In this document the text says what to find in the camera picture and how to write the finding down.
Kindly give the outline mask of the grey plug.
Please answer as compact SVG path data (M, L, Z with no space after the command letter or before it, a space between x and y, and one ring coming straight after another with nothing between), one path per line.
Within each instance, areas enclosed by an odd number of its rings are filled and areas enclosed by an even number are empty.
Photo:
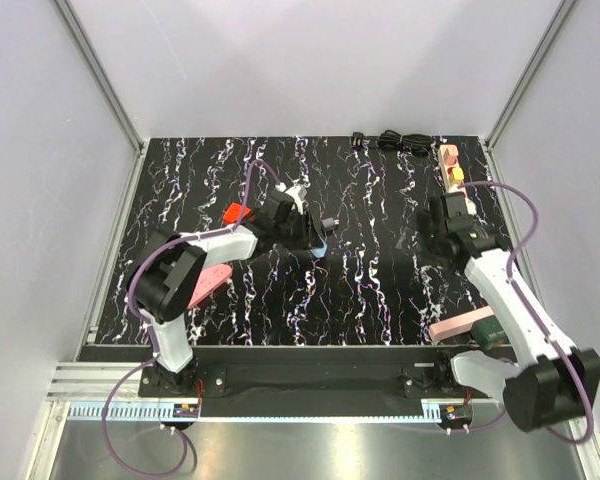
M332 235L339 228L339 220L333 217L324 218L321 220L321 225L326 235Z

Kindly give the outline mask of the light blue plug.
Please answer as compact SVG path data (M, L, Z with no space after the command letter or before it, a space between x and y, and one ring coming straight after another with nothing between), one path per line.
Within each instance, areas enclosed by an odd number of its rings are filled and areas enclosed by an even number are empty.
M312 247L310 249L310 253L316 259L324 258L327 252L327 243L321 239L319 245L316 247Z

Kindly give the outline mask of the red cube socket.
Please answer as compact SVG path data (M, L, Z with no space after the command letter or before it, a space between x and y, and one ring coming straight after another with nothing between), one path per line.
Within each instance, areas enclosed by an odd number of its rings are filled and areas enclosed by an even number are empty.
M240 203L233 202L225 210L222 221L225 226L232 225L240 219L248 218L252 209L248 206L242 206Z

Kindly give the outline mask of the pink triangular socket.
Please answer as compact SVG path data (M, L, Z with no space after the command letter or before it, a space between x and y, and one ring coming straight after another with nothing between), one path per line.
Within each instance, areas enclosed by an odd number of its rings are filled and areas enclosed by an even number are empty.
M219 264L205 268L198 279L188 304L188 309L193 309L199 303L211 296L231 278L233 269L228 264Z

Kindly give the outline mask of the pink power strip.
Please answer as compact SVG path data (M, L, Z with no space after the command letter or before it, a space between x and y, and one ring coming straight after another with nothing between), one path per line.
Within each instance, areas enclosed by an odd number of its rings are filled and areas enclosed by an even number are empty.
M432 323L427 332L432 344L438 344L443 340L467 333L472 326L481 320L494 315L491 307L485 306L476 310L460 314L436 323Z

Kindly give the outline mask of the dark green plug adapter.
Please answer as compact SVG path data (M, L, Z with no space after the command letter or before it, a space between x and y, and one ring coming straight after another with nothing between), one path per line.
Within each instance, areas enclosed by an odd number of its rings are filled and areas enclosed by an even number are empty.
M509 343L509 339L497 321L484 319L473 324L471 336L483 351L489 351Z

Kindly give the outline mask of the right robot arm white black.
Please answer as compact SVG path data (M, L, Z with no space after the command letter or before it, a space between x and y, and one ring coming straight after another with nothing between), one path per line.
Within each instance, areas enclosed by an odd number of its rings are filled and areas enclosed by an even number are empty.
M506 240L478 224L461 192L431 197L419 218L424 250L465 275L504 329L516 361L479 351L452 356L434 371L446 396L467 387L502 403L530 432L583 417L593 420L600 356L579 349L551 320L511 260Z

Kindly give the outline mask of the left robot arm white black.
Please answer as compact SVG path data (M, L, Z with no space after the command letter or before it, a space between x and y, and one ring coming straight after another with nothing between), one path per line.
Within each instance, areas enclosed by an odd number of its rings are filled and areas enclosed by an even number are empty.
M127 279L129 309L149 328L161 384L176 396L195 386L197 361L187 339L185 312L201 273L264 255L276 246L326 254L326 232L312 215L302 186L278 184L259 208L233 203L224 226L181 234L159 231L141 251Z

